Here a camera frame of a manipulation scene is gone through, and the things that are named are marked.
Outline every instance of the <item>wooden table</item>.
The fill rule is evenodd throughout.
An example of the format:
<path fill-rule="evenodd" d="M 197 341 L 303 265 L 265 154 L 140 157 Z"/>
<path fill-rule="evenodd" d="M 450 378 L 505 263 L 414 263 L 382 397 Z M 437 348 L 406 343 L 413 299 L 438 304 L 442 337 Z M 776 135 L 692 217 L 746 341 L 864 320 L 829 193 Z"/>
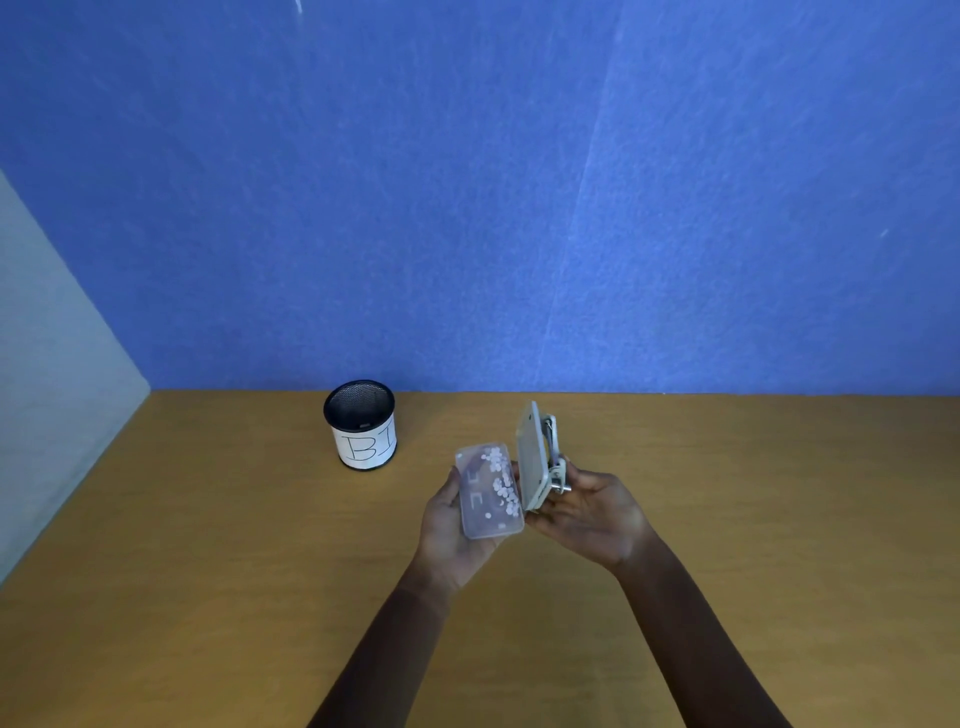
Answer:
<path fill-rule="evenodd" d="M 300 726 L 456 448 L 529 396 L 405 394 L 337 460 L 321 393 L 150 396 L 0 589 L 0 725 Z M 960 716 L 960 400 L 538 395 L 618 473 L 798 726 Z M 531 531 L 460 595 L 412 726 L 679 726 L 616 584 Z"/>

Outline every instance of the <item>mesh pen holder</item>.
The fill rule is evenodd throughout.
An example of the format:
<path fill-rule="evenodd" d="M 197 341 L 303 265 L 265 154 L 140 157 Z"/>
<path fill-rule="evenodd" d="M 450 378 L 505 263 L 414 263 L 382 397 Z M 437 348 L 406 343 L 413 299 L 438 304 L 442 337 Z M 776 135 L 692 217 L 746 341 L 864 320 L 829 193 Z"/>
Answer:
<path fill-rule="evenodd" d="M 324 417 L 344 465 L 371 471 L 390 461 L 396 452 L 395 406 L 390 387 L 372 379 L 349 381 L 330 393 Z"/>

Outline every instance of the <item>white wall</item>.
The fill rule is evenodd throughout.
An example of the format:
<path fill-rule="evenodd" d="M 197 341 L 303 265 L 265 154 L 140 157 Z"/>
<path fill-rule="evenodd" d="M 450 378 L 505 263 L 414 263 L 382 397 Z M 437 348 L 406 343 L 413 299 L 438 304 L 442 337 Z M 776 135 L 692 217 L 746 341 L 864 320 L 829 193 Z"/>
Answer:
<path fill-rule="evenodd" d="M 0 582 L 149 392 L 0 172 Z"/>

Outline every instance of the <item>plastic case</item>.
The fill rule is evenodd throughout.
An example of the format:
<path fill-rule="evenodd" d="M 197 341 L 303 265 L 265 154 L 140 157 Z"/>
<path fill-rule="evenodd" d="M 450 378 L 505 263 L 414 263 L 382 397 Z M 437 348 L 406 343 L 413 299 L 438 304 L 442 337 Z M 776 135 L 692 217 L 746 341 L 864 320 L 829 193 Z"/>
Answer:
<path fill-rule="evenodd" d="M 457 450 L 460 513 L 469 539 L 510 536 L 523 530 L 523 508 L 503 443 Z"/>

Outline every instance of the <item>black rim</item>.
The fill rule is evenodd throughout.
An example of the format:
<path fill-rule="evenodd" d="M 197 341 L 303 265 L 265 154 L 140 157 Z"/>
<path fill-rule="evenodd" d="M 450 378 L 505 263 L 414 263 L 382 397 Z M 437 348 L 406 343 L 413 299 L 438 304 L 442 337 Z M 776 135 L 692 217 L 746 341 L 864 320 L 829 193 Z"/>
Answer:
<path fill-rule="evenodd" d="M 355 379 L 330 392 L 324 418 L 341 432 L 369 432 L 387 422 L 395 406 L 390 387 L 373 379 Z"/>

